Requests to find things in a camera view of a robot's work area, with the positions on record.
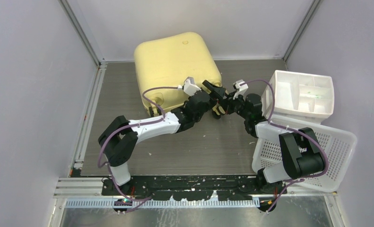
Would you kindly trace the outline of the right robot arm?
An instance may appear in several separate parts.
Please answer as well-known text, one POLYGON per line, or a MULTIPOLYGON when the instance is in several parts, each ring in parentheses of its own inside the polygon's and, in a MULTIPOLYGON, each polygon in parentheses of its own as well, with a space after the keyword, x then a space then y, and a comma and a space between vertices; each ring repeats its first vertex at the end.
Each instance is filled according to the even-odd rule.
POLYGON ((248 134, 280 147, 281 161, 257 171, 256 187, 261 193, 271 192, 275 183, 317 177, 327 172, 327 156, 313 129, 306 127, 297 130, 271 122, 262 114, 259 95, 238 95, 234 98, 229 94, 218 104, 226 114, 236 113, 241 116, 248 134))

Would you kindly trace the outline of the yellow hard-shell suitcase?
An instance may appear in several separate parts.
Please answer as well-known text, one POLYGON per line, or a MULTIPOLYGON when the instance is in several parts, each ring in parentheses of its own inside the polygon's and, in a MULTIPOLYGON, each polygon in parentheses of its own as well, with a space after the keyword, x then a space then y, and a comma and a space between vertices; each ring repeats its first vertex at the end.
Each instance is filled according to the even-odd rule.
POLYGON ((188 95, 175 89, 187 77, 203 88, 207 80, 222 86, 219 72, 204 39, 195 32, 186 32, 139 44, 134 62, 141 100, 150 117, 159 116, 158 104, 165 112, 177 108, 188 95))

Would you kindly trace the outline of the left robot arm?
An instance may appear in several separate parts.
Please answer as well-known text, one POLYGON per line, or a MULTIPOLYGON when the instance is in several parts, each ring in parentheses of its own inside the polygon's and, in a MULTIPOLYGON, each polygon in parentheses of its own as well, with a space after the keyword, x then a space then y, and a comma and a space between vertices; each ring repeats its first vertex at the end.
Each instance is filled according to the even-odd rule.
POLYGON ((105 156, 113 189, 119 195, 131 191, 131 176, 128 168, 135 146, 153 137, 175 134, 190 129, 199 122, 204 113, 212 109, 226 95, 224 87, 203 81, 203 88, 197 86, 193 78, 188 77, 177 90, 188 95, 182 106, 169 112, 156 104, 159 116, 143 120, 127 120, 123 115, 116 117, 98 138, 101 147, 99 159, 105 156))

